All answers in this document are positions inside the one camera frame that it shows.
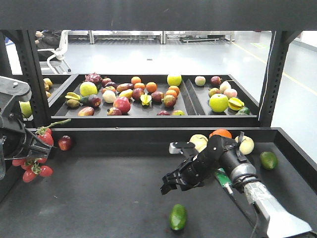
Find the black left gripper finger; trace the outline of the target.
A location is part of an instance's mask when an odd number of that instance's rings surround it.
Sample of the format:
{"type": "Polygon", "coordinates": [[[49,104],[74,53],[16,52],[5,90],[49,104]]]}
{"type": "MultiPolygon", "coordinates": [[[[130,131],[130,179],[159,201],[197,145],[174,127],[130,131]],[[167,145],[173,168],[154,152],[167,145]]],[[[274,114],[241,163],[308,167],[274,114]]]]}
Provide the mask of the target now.
{"type": "Polygon", "coordinates": [[[52,146],[42,141],[36,134],[25,129],[24,157],[25,158],[48,158],[52,146]]]}

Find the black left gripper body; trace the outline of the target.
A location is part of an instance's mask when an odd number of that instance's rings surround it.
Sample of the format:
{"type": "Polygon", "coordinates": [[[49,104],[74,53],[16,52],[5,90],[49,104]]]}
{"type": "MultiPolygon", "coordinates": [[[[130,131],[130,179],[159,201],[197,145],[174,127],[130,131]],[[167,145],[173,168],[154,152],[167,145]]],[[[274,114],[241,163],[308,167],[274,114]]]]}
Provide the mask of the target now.
{"type": "Polygon", "coordinates": [[[27,157],[26,132],[20,119],[9,118],[0,122],[0,158],[2,160],[27,157]]]}

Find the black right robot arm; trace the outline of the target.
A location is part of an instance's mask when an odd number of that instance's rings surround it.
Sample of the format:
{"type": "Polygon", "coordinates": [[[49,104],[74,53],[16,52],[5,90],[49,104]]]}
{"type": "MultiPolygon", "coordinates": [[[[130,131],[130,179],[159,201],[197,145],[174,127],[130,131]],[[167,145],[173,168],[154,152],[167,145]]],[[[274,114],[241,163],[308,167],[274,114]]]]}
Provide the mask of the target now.
{"type": "Polygon", "coordinates": [[[203,150],[196,150],[192,142],[171,142],[170,154],[182,154],[185,160],[162,178],[161,193],[165,195],[178,187],[186,191],[203,186],[206,178],[223,168],[232,187],[245,194],[254,208],[254,228],[260,230],[263,238],[315,238],[317,234],[311,226],[287,212],[260,181],[256,168],[240,150],[243,136],[241,132],[234,140],[214,135],[203,150]]]}

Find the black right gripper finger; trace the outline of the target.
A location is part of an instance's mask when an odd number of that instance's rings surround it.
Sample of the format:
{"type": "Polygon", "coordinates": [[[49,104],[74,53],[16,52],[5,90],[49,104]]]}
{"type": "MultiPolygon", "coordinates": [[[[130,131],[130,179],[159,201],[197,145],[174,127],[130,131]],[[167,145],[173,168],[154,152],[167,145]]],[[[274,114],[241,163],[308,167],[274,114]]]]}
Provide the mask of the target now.
{"type": "Polygon", "coordinates": [[[178,184],[171,184],[171,183],[164,183],[161,188],[160,192],[162,195],[166,195],[169,193],[171,190],[176,190],[178,189],[179,185],[178,184]]]}
{"type": "Polygon", "coordinates": [[[185,185],[186,181],[184,180],[180,171],[173,171],[167,173],[162,178],[164,185],[185,185]]]}

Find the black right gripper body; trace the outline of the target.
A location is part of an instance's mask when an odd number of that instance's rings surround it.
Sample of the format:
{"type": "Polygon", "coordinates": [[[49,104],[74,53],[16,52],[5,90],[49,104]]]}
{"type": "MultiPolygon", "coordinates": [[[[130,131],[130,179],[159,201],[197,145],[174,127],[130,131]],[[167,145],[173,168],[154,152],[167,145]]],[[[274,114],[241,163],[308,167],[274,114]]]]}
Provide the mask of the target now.
{"type": "Polygon", "coordinates": [[[197,186],[203,186],[203,181],[217,169],[218,162],[216,159],[203,153],[198,154],[195,159],[185,160],[179,166],[181,190],[187,191],[197,186]]]}

